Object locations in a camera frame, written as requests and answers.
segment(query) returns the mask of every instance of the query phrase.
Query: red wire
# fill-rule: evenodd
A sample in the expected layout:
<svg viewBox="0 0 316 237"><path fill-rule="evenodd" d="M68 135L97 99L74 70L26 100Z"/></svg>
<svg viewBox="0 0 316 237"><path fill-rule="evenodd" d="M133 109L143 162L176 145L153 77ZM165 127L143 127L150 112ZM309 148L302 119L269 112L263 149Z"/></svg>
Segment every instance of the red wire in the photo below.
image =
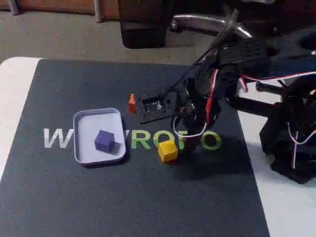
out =
<svg viewBox="0 0 316 237"><path fill-rule="evenodd" d="M271 78L265 78L265 79L253 78L253 77L250 77L250 76L247 76L247 75L244 75L244 74L242 74L241 77L247 78L247 79L250 79L250 80L262 81L262 80L279 80L279 79L284 79L284 78L287 78L287 77L294 78L294 77L299 77L299 76L304 75L304 74L312 74L312 73L316 74L316 72L310 71L310 72L294 73L294 74L289 74L289 75L285 75L285 76L281 76L281 77L271 77Z"/></svg>
<svg viewBox="0 0 316 237"><path fill-rule="evenodd" d="M213 83L214 83L214 78L215 78L215 74L216 74L216 70L213 70L212 76L211 76L211 89L210 89L210 94L209 97L207 99L207 103L206 103L206 123L207 125L209 125L210 122L210 113L211 113L211 108L212 108L212 98L213 98Z"/></svg>

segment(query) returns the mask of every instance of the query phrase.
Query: wooden furniture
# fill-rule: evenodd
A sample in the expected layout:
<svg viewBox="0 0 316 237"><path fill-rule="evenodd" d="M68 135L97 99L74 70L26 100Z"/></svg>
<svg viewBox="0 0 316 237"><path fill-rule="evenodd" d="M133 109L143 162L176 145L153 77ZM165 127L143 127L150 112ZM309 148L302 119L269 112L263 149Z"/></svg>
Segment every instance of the wooden furniture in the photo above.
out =
<svg viewBox="0 0 316 237"><path fill-rule="evenodd" d="M102 15L106 19L119 19L118 0L101 0ZM21 10L83 13L94 15L93 0L18 0ZM8 0L0 0L0 9L9 9Z"/></svg>

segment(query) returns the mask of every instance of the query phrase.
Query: cube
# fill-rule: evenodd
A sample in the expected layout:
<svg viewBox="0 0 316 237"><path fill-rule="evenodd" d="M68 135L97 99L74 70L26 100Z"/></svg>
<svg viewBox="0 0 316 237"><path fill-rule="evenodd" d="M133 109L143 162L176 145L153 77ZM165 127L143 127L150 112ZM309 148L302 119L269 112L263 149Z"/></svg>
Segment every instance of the cube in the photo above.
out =
<svg viewBox="0 0 316 237"><path fill-rule="evenodd" d="M163 163L177 159L178 148L173 140L160 142L158 153Z"/></svg>
<svg viewBox="0 0 316 237"><path fill-rule="evenodd" d="M95 149L101 152L110 153L114 146L114 134L100 130L96 139L94 140Z"/></svg>

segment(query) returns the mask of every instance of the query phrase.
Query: yellow cube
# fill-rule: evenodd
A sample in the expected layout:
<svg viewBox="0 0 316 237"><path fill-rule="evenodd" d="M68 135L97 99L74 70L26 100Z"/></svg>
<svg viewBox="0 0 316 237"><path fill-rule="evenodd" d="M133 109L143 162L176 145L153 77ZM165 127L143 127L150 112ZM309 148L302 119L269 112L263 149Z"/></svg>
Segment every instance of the yellow cube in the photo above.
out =
<svg viewBox="0 0 316 237"><path fill-rule="evenodd" d="M177 159L178 148L173 140L160 142L158 153L163 163Z"/></svg>

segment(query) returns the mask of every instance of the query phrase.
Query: orange block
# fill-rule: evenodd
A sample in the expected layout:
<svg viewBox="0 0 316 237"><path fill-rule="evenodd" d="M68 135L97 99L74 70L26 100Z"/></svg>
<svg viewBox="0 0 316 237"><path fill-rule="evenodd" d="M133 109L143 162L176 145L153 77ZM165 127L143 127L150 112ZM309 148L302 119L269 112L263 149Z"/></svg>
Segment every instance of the orange block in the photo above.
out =
<svg viewBox="0 0 316 237"><path fill-rule="evenodd" d="M133 114L137 113L134 94L130 95L129 102L128 102L128 110Z"/></svg>

